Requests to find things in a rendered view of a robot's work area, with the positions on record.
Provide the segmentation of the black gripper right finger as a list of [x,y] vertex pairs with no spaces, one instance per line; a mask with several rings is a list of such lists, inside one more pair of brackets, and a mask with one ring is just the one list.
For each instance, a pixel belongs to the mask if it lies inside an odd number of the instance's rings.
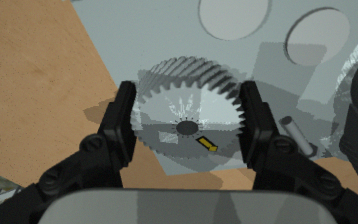
[[300,154],[292,138],[280,135],[255,81],[241,84],[239,98],[245,117],[241,121],[245,127],[239,128],[243,133],[238,134],[243,163],[256,172],[252,190],[305,195],[325,206],[337,224],[358,224],[358,194],[343,188],[334,174]]

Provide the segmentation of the grey spur gear with yellow arrow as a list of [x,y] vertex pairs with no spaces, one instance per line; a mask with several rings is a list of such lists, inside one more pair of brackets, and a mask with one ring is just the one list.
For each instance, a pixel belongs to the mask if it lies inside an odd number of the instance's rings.
[[[185,56],[155,65],[142,78],[131,112],[132,130],[144,146],[180,159],[222,152],[245,117],[233,77],[213,61]],[[236,100],[235,100],[236,99]]]

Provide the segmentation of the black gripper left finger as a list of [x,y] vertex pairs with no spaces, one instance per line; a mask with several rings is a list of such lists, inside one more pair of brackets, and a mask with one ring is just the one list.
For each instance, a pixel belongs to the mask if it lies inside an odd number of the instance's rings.
[[122,81],[97,133],[83,138],[79,151],[46,170],[39,182],[1,203],[0,224],[38,224],[55,199],[72,191],[123,188],[119,171],[132,162],[137,140],[130,123],[136,93],[134,83]]

